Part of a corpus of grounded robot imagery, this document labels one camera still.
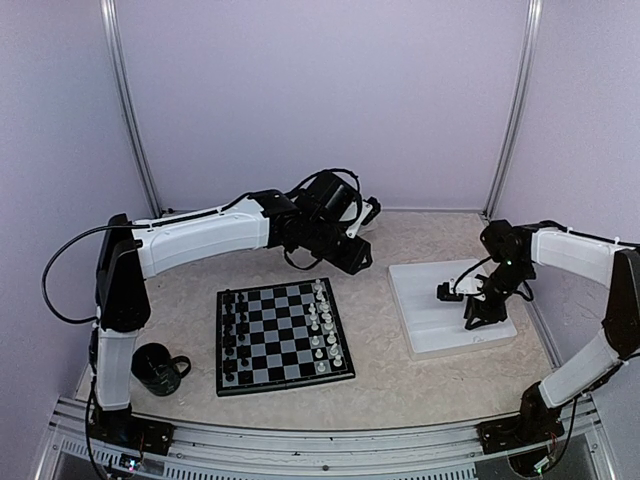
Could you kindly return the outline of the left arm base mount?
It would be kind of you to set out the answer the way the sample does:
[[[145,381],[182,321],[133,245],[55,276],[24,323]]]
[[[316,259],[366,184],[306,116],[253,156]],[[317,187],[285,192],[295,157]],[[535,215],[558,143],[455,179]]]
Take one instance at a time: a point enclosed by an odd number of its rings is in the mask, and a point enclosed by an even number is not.
[[[175,427],[168,422],[133,415],[129,409],[90,414],[92,439],[141,453],[167,456]]]

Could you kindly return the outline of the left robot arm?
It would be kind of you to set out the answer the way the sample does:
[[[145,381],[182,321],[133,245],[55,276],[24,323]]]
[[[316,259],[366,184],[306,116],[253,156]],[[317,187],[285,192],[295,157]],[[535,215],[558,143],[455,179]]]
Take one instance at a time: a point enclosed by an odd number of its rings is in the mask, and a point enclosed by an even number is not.
[[[309,269],[327,263],[355,275],[372,263],[371,244],[360,231],[380,210],[353,172],[324,169],[288,192],[246,192],[222,206],[154,220],[112,217],[96,269],[93,392],[102,430],[121,445],[140,434],[139,421],[126,410],[134,346],[152,316],[152,287],[259,250],[280,250],[288,265],[302,251]]]

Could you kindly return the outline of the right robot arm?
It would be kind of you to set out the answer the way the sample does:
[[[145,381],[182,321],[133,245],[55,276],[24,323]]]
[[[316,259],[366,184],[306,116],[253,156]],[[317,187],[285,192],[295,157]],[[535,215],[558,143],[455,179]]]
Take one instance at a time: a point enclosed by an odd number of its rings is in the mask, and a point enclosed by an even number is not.
[[[583,392],[604,382],[639,351],[639,245],[576,231],[552,220],[513,225],[493,220],[480,234],[488,275],[469,268],[447,292],[466,303],[469,330],[502,322],[506,303],[523,295],[524,285],[545,268],[544,279],[560,288],[540,288],[537,307],[545,326],[569,328],[582,320],[586,330],[570,342],[568,331],[555,335],[563,363],[529,387],[511,426],[523,444],[535,442],[560,410]]]

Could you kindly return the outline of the white chess bishop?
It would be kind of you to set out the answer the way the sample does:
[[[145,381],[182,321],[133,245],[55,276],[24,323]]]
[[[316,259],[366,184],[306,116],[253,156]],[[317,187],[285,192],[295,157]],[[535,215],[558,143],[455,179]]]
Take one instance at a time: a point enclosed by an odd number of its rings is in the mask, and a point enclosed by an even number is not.
[[[329,322],[332,319],[332,316],[330,313],[330,306],[328,304],[321,304],[320,310],[322,312],[322,319],[325,322]]]

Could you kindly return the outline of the white plastic tray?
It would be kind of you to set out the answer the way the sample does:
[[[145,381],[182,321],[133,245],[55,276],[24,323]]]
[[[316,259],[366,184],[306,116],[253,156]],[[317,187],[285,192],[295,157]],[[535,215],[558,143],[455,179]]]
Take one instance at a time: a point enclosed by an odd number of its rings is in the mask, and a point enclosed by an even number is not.
[[[397,264],[389,267],[391,291],[409,355],[414,361],[507,345],[517,336],[511,319],[474,330],[465,328],[466,302],[444,302],[437,287],[453,284],[476,258]]]

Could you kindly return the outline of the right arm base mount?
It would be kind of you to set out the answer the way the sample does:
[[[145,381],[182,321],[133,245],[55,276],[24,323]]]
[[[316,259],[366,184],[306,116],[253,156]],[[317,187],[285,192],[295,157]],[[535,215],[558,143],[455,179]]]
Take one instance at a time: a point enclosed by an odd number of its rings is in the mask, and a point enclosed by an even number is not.
[[[564,426],[557,419],[526,421],[520,415],[481,422],[476,426],[485,455],[517,449],[561,437]]]

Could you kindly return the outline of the black and grey chessboard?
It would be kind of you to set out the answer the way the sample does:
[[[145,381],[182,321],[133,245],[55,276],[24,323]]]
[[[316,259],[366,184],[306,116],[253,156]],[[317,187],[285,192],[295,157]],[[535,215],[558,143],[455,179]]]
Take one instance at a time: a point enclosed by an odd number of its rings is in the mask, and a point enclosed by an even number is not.
[[[325,302],[316,300],[313,284],[319,280]],[[309,304],[314,303],[317,321],[311,321]],[[333,330],[323,324],[321,304],[330,306]],[[320,329],[311,330],[317,322]],[[333,332],[339,354],[329,355],[332,345],[327,336]],[[320,346],[312,346],[318,336]],[[316,359],[317,349],[323,359]],[[335,296],[327,277],[291,283],[227,289],[216,298],[216,394],[230,397],[286,389],[315,386],[351,380],[356,377]],[[341,358],[342,370],[333,368],[333,360]],[[325,373],[317,371],[320,362]]]

